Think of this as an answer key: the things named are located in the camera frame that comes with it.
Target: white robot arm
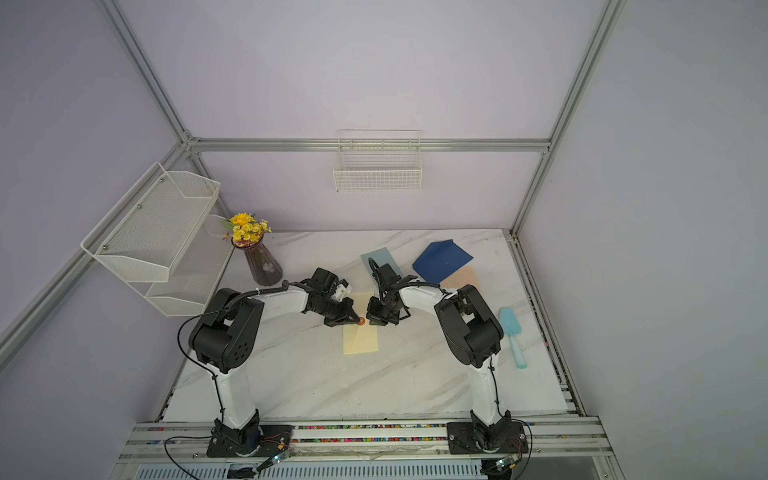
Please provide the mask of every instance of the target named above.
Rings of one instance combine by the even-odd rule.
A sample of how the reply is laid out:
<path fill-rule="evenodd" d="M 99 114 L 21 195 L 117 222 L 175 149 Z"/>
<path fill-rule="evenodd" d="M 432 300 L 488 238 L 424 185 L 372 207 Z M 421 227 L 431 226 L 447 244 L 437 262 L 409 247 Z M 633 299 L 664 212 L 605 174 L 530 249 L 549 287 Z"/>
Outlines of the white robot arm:
<path fill-rule="evenodd" d="M 312 278 L 277 288 L 239 293 L 216 292 L 189 338 L 197 360 L 218 373 L 213 379 L 221 404 L 208 456 L 251 456 L 259 451 L 263 430 L 250 396 L 246 367 L 263 320 L 291 312 L 319 313 L 327 326 L 358 323 L 345 280 L 318 268 Z"/>
<path fill-rule="evenodd" d="M 371 297 L 368 304 L 371 324 L 397 325 L 410 316 L 411 308 L 435 314 L 452 353 L 468 367 L 472 428 L 461 445 L 469 452 L 499 452 L 512 423 L 509 412 L 501 414 L 492 377 L 503 332 L 480 293 L 471 285 L 448 291 L 436 283 L 419 282 L 414 276 L 401 278 L 389 265 L 378 266 L 372 260 L 371 267 L 379 285 L 379 297 Z M 286 281 L 272 289 L 245 293 L 221 289 L 216 293 L 208 306 L 209 314 L 198 321 L 189 341 L 197 359 L 219 371 L 214 384 L 223 408 L 222 419 L 215 421 L 208 456 L 259 455 L 263 431 L 242 365 L 253 349 L 260 322 L 285 313 L 313 311 L 325 317 L 327 326 L 358 323 L 348 293 L 346 281 L 320 268 L 311 279 L 299 283 Z"/>

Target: marble tabletop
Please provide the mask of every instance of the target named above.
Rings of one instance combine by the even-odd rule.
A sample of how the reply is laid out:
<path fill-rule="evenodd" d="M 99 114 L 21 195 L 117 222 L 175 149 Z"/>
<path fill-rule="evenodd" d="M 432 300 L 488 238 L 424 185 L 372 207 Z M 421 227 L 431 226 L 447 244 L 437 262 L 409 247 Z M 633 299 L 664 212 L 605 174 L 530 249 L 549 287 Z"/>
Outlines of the marble tabletop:
<path fill-rule="evenodd" d="M 405 275 L 434 241 L 453 241 L 472 266 L 492 312 L 509 306 L 522 327 L 518 343 L 528 368 L 518 369 L 502 339 L 496 371 L 499 398 L 514 415 L 566 412 L 560 384 L 501 230 L 384 230 L 274 233 L 263 240 L 300 281 L 316 267 L 349 282 L 354 292 L 375 292 L 360 254 L 387 247 Z M 232 255 L 220 286 L 257 288 L 242 252 Z M 398 326 L 376 327 L 379 351 L 342 352 L 343 328 L 323 325 L 315 313 L 263 321 L 247 360 L 250 390 L 262 419 L 403 419 L 467 417 L 472 394 L 466 369 L 451 354 L 438 320 L 419 310 Z M 218 415 L 210 375 L 187 362 L 164 413 L 165 422 L 206 422 Z"/>

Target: flower vase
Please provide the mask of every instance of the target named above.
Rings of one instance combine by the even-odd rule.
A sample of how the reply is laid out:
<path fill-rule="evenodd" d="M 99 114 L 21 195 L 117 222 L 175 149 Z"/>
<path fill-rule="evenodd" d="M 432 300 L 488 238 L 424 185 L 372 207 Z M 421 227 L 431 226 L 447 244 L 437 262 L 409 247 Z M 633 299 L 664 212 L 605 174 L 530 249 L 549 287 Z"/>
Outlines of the flower vase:
<path fill-rule="evenodd" d="M 270 286 L 283 278 L 283 268 L 261 240 L 248 247 L 239 247 L 234 242 L 232 244 L 245 253 L 250 274 L 256 283 L 261 286 Z"/>

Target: dark blue folded paper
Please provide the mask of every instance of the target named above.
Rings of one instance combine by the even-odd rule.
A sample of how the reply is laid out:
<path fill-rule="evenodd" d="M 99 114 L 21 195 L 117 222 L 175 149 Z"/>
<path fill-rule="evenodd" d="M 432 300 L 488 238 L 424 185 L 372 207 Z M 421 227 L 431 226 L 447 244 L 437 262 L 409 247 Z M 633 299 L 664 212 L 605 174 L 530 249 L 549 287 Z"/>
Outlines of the dark blue folded paper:
<path fill-rule="evenodd" d="M 440 283 L 470 260 L 472 255 L 453 243 L 453 240 L 432 242 L 413 262 L 413 269 L 424 280 Z"/>

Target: white mesh shelf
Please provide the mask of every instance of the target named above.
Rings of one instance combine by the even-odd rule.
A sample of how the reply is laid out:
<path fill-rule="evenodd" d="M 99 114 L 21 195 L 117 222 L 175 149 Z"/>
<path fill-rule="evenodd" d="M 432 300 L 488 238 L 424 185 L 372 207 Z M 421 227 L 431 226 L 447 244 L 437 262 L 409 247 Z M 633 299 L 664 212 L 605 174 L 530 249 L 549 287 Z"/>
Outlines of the white mesh shelf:
<path fill-rule="evenodd" d="M 166 316 L 194 316 L 205 310 L 234 250 L 224 239 L 224 220 L 208 215 L 170 279 L 152 283 L 144 294 Z"/>
<path fill-rule="evenodd" d="M 209 178 L 159 164 L 152 170 L 157 178 L 114 230 L 99 244 L 89 245 L 91 235 L 81 243 L 124 282 L 169 281 L 219 196 Z"/>
<path fill-rule="evenodd" d="M 417 141 L 339 141 L 336 191 L 421 190 L 422 159 Z"/>

